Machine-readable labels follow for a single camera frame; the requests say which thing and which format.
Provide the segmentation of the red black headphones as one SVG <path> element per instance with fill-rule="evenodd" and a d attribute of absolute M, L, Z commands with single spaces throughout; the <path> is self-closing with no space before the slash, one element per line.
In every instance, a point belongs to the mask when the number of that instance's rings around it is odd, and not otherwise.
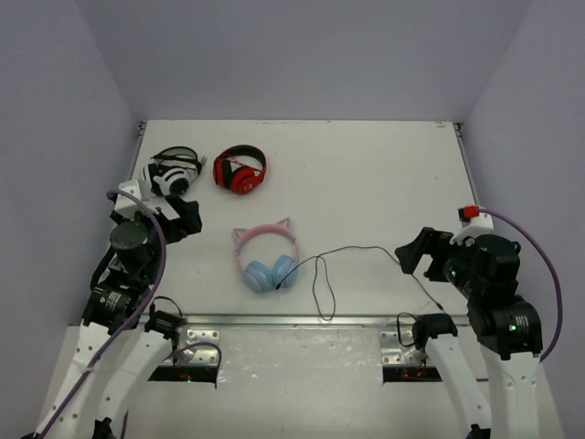
<path fill-rule="evenodd" d="M 245 165 L 237 157 L 246 156 L 256 160 L 261 168 Z M 259 186 L 266 175 L 265 154 L 253 145 L 234 145 L 213 162 L 213 178 L 217 186 L 230 190 L 237 195 L 246 195 Z"/>

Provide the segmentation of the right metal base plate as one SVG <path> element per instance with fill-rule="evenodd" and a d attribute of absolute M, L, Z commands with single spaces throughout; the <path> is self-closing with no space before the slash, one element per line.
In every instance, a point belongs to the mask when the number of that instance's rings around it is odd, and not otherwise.
<path fill-rule="evenodd" d="M 412 367 L 431 365 L 427 355 L 411 346 L 412 332 L 403 330 L 400 335 L 395 328 L 386 328 L 379 332 L 381 364 L 383 367 Z"/>

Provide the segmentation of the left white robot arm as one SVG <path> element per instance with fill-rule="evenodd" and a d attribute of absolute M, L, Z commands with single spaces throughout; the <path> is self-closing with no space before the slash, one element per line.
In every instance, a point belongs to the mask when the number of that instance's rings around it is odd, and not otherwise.
<path fill-rule="evenodd" d="M 73 357 L 33 438 L 121 437 L 132 400 L 172 355 L 185 324 L 180 316 L 154 310 L 152 301 L 168 245 L 202 230 L 198 203 L 165 197 L 177 215 L 169 219 L 120 189 L 108 197 L 127 198 L 135 210 L 111 214 L 109 248 L 90 280 Z"/>

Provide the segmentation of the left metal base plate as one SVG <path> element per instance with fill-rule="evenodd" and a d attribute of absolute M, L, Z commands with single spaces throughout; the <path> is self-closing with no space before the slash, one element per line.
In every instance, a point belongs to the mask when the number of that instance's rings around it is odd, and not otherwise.
<path fill-rule="evenodd" d="M 185 327 L 176 349 L 178 354 L 168 357 L 164 364 L 193 367 L 216 367 L 220 358 L 218 351 L 220 332 L 210 327 Z"/>

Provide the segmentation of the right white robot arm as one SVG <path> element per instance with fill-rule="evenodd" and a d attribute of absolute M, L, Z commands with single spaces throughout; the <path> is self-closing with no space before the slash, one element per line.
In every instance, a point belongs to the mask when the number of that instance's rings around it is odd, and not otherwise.
<path fill-rule="evenodd" d="M 481 391 L 450 316 L 415 317 L 414 346 L 439 372 L 464 438 L 538 438 L 537 369 L 543 342 L 536 308 L 516 292 L 521 246 L 494 234 L 463 243 L 452 237 L 425 227 L 395 254 L 405 274 L 414 272 L 422 256 L 430 256 L 425 277 L 451 284 L 466 299 L 489 392 Z"/>

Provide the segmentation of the white black headphones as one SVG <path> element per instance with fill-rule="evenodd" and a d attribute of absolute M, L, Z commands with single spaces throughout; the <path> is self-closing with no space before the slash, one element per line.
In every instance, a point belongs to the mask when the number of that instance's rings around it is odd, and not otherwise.
<path fill-rule="evenodd" d="M 183 196 L 202 173 L 207 158 L 188 146 L 168 147 L 153 155 L 138 177 L 157 197 Z"/>

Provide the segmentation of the aluminium table edge rail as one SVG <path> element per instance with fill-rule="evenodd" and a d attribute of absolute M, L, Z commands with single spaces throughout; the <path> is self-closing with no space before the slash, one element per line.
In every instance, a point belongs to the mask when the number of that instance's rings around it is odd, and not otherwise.
<path fill-rule="evenodd" d="M 391 327 L 397 323 L 397 315 L 336 315 L 323 320 L 310 315 L 217 315 L 187 314 L 184 319 L 190 326 L 200 327 L 254 327 L 254 328 L 301 328 L 301 327 Z"/>

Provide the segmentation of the metal base plate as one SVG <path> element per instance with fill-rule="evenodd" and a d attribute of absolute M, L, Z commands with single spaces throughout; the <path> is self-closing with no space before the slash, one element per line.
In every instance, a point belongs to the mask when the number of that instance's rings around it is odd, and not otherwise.
<path fill-rule="evenodd" d="M 216 367 L 220 358 L 218 351 L 220 332 L 210 327 L 185 327 L 176 349 L 178 354 L 168 357 L 164 364 L 193 367 Z"/>
<path fill-rule="evenodd" d="M 395 328 L 386 328 L 379 332 L 381 364 L 383 367 L 412 367 L 431 365 L 427 355 L 411 346 L 412 332 L 403 330 L 400 335 Z"/>

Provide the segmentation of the pink blue cat-ear headphones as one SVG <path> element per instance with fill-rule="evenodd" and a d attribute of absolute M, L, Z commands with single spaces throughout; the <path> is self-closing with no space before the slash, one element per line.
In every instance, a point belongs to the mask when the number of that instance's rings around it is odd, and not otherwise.
<path fill-rule="evenodd" d="M 261 224 L 250 229 L 236 228 L 232 231 L 235 241 L 235 261 L 245 284 L 255 293 L 268 293 L 287 288 L 296 282 L 298 267 L 300 266 L 301 251 L 290 217 L 274 223 Z M 241 253 L 245 245 L 252 239 L 265 235 L 277 234 L 291 242 L 294 255 L 281 255 L 274 265 L 269 268 L 259 261 L 242 264 Z"/>

